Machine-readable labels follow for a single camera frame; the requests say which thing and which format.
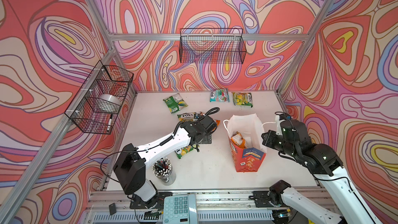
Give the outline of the yellow green mango snack bag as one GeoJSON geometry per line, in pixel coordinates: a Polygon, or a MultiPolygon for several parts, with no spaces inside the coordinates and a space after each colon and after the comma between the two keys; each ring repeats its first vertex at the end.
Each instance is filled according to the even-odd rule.
{"type": "Polygon", "coordinates": [[[186,147],[179,148],[179,149],[175,150],[175,154],[178,159],[181,159],[183,156],[185,156],[186,154],[188,154],[189,152],[191,152],[193,150],[194,150],[194,148],[192,146],[186,146],[186,147]]]}

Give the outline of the dark green snack bag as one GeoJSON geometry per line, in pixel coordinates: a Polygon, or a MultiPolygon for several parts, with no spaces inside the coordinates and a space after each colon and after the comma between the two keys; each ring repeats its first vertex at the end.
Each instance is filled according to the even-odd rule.
{"type": "Polygon", "coordinates": [[[179,93],[164,98],[163,102],[167,105],[171,114],[177,113],[180,110],[188,107],[188,104],[179,93]]]}

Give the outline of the red white paper bag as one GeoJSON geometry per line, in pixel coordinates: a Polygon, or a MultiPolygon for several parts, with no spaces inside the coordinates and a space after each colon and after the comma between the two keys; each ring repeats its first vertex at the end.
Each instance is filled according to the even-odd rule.
{"type": "Polygon", "coordinates": [[[264,125],[257,114],[233,115],[223,121],[236,172],[258,172],[267,148],[262,145],[264,125]]]}

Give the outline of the pink yellow snack bag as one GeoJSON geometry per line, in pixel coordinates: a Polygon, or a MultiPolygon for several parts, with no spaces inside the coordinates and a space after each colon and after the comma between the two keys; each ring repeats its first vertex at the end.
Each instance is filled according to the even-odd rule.
{"type": "Polygon", "coordinates": [[[239,147],[240,149],[245,149],[247,148],[246,146],[246,140],[244,139],[243,135],[239,132],[236,132],[232,135],[231,141],[234,145],[239,147]]]}

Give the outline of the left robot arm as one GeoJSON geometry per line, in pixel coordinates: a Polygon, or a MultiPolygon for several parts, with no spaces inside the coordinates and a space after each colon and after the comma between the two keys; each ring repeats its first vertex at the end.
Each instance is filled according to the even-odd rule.
{"type": "Polygon", "coordinates": [[[156,199],[158,191],[147,179],[146,170],[175,150],[200,143],[216,129],[216,121],[205,115],[197,121],[177,123],[170,134],[149,144],[124,146],[113,166],[114,175],[123,192],[127,196],[136,195],[144,202],[156,199]]]}

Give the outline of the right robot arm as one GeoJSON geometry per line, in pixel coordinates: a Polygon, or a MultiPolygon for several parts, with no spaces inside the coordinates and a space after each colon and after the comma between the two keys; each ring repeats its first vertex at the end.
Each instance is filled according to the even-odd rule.
{"type": "Polygon", "coordinates": [[[304,123],[280,115],[276,130],[261,135],[263,145],[278,151],[280,157],[292,160],[308,169],[313,178],[327,190],[340,213],[316,204],[284,180],[270,187],[271,205],[292,207],[314,224],[380,224],[350,179],[342,160],[333,148],[312,142],[304,123]]]}

